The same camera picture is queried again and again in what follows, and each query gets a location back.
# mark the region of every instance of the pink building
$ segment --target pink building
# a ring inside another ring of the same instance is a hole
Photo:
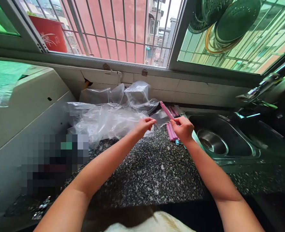
[[[66,11],[69,13],[69,18],[66,15],[67,20],[72,22],[73,31],[77,32],[73,17],[70,14],[68,3],[67,1],[63,2],[65,4]],[[86,1],[76,1],[78,12],[82,21],[82,25],[80,26],[81,29],[84,30],[83,33],[86,33],[84,39],[89,54],[93,54],[94,57],[98,58],[102,57],[103,59],[144,63],[144,46],[142,44],[144,43],[146,3],[149,4],[149,1],[146,2],[146,0],[136,0],[136,32],[134,20],[134,0],[124,1],[124,15],[122,0],[112,0],[113,9],[111,8],[110,0],[100,0],[100,3],[101,9],[98,0],[88,0],[94,29],[97,35],[96,40]],[[147,37],[148,33],[146,32],[145,42],[147,42]],[[134,42],[141,43],[136,44],[136,56]],[[79,49],[79,52],[80,54],[85,54],[83,50],[81,51]]]

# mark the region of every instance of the speckled countertop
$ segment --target speckled countertop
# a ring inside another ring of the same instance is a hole
[[[103,140],[95,151],[90,151],[90,161],[116,143]],[[82,166],[65,183],[67,186],[82,170]],[[237,189],[244,195],[285,191],[285,158],[273,163],[256,163],[241,167],[223,167]],[[188,151],[168,139],[165,128],[156,129],[155,136],[142,138],[131,150],[123,163],[105,182],[91,201],[94,207],[126,207],[137,205],[166,204],[209,198]],[[38,201],[26,200],[20,196],[19,202],[28,202],[21,210],[35,210]],[[15,215],[14,205],[8,211]]]

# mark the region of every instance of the green colander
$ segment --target green colander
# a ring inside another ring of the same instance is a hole
[[[237,0],[215,25],[215,39],[228,44],[243,36],[253,25],[261,9],[260,0]]]
[[[188,30],[192,34],[200,34],[207,30],[210,26],[211,24],[207,24],[203,18],[201,12],[201,0],[196,1],[195,11],[193,13],[192,20],[188,25]]]
[[[224,14],[233,0],[202,0],[201,12],[207,24],[214,24]]]

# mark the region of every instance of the faucet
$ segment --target faucet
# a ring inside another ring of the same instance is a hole
[[[257,115],[260,115],[260,113],[253,113],[248,116],[243,116],[241,114],[241,111],[249,108],[251,103],[255,105],[260,106],[266,106],[273,109],[277,109],[277,106],[269,104],[265,101],[262,101],[258,99],[258,97],[263,94],[265,91],[270,89],[275,84],[279,83],[283,78],[285,77],[285,64],[278,68],[275,72],[270,73],[267,77],[265,77],[260,83],[259,86],[255,87],[254,89],[251,89],[248,93],[238,95],[236,98],[241,99],[245,104],[236,112],[234,112],[234,115],[236,115],[239,119],[242,118],[248,118],[248,117],[254,117]]]

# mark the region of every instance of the clear plastic bag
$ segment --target clear plastic bag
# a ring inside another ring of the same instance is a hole
[[[137,111],[146,111],[151,113],[159,104],[156,99],[148,99],[150,85],[144,81],[134,82],[130,87],[124,90],[127,103],[124,106],[131,107]]]
[[[160,109],[159,111],[155,112],[150,117],[156,120],[155,125],[157,126],[157,128],[161,128],[170,121],[169,117],[167,116],[167,114],[163,109]]]
[[[179,106],[175,105],[175,106],[174,106],[174,109],[176,110],[176,112],[177,112],[180,116],[184,114],[183,110],[180,109]]]
[[[110,103],[110,93],[110,88],[103,90],[84,89],[80,93],[79,101],[94,105]]]
[[[122,105],[123,97],[124,97],[124,84],[122,83],[111,91],[110,99],[112,103]]]
[[[78,118],[77,123],[68,129],[68,133],[88,134],[91,149],[95,149],[103,139],[121,139],[135,128],[140,119],[147,117],[146,112],[125,109],[115,103],[93,105],[67,102],[65,108]],[[153,128],[144,136],[154,136]]]

